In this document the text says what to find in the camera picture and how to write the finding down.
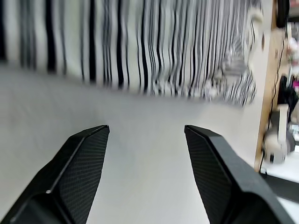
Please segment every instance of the black plastic part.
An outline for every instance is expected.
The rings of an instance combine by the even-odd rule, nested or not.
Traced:
[[[277,2],[278,2],[278,14],[276,19],[276,26],[278,28],[285,28],[289,19],[290,0],[277,0]]]
[[[269,174],[260,175],[279,197],[299,203],[299,183],[274,177]]]
[[[71,136],[17,199],[2,224],[85,224],[101,178],[107,125]]]
[[[191,164],[211,224],[294,224],[267,183],[225,139],[185,126]]]

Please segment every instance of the white object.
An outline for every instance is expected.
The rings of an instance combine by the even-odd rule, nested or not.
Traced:
[[[264,159],[270,163],[283,163],[288,152],[286,139],[288,105],[280,105],[279,125],[269,129],[264,138]]]

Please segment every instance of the black and white striped fabric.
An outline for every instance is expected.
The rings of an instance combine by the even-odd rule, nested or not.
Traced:
[[[245,60],[252,9],[260,0],[0,0],[0,59],[123,91],[244,105],[256,92]]]

